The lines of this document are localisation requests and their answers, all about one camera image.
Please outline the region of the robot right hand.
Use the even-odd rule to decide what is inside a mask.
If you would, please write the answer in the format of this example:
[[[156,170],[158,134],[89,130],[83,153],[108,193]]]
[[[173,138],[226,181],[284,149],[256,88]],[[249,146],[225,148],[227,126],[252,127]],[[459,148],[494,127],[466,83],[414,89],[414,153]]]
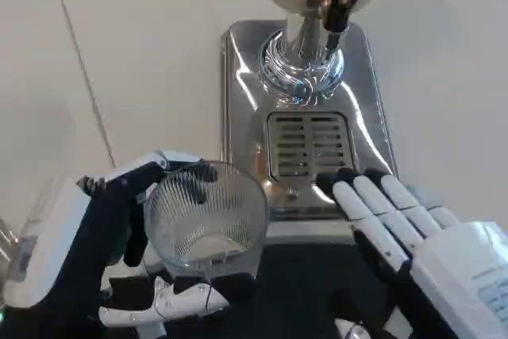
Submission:
[[[507,235],[498,224],[463,222],[443,203],[375,169],[321,173],[316,185],[335,202],[388,291],[386,320],[340,318],[342,337],[506,337]]]

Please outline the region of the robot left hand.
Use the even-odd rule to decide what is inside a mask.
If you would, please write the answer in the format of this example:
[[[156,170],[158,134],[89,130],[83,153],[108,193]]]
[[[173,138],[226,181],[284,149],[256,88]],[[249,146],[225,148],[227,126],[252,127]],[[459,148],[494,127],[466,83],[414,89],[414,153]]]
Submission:
[[[139,329],[160,338],[168,321],[228,307],[221,285],[171,279],[143,260],[148,189],[199,162],[155,151],[108,175],[47,185],[7,268],[2,337],[101,338],[108,329]]]

